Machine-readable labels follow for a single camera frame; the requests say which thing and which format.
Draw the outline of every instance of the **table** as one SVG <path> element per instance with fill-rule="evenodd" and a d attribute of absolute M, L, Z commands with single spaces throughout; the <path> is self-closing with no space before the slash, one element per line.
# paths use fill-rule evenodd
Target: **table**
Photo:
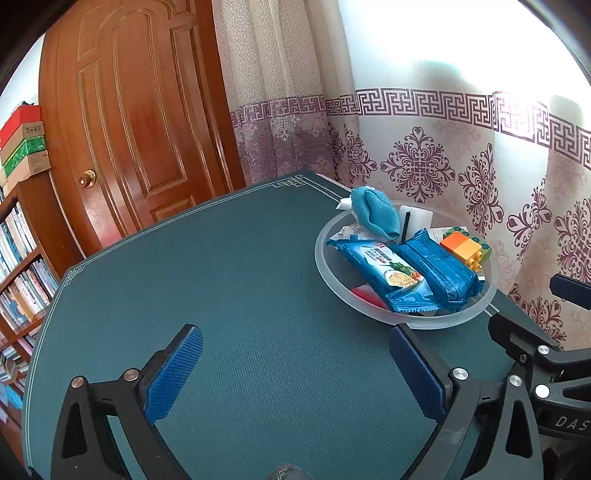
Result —
<path fill-rule="evenodd" d="M 115 379 L 194 323 L 203 355 L 157 422 L 192 478 L 263 480 L 282 463 L 316 480 L 399 478 L 434 422 L 388 353 L 390 327 L 344 304 L 316 269 L 316 236 L 346 195 L 301 171 L 199 205 L 70 269 L 31 361 L 27 463 L 50 478 L 73 377 Z M 449 365 L 500 380 L 512 362 L 486 330 L 496 309 L 530 322 L 498 293 L 477 318 L 418 335 Z M 145 478 L 119 421 L 111 425 L 131 475 Z"/>

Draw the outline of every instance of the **patterned curtain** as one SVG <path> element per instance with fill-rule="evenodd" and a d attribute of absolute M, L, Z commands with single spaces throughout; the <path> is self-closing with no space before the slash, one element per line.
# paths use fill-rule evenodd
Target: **patterned curtain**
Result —
<path fill-rule="evenodd" d="M 213 0 L 217 44 L 248 184 L 303 167 L 335 176 L 303 0 Z"/>
<path fill-rule="evenodd" d="M 499 288 L 591 347 L 591 314 L 548 287 L 591 282 L 591 86 L 564 45 L 518 0 L 306 5 L 337 178 L 464 219 Z"/>

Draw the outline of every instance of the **blue snack package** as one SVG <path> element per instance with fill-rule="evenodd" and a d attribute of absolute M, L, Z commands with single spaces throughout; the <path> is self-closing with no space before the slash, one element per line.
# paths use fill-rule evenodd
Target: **blue snack package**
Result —
<path fill-rule="evenodd" d="M 394 252 L 422 273 L 437 300 L 452 312 L 482 291 L 484 282 L 476 273 L 431 240 L 426 229 L 394 246 Z"/>
<path fill-rule="evenodd" d="M 399 313 L 441 309 L 425 278 L 382 242 L 356 238 L 328 240 L 353 264 L 390 310 Z"/>

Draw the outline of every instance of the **blue cloth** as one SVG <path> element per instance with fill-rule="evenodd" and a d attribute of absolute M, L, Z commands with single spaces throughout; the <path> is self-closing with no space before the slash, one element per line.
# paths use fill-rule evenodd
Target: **blue cloth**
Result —
<path fill-rule="evenodd" d="M 358 187 L 351 192 L 351 202 L 359 223 L 365 228 L 388 240 L 400 236 L 400 217 L 383 192 Z"/>

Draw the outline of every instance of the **yellow lego brick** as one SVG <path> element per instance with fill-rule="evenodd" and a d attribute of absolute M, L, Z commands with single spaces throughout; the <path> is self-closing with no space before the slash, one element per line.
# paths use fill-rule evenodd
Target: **yellow lego brick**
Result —
<path fill-rule="evenodd" d="M 479 262 L 482 258 L 482 248 L 475 241 L 466 238 L 466 241 L 456 247 L 452 253 L 471 270 L 480 270 Z"/>

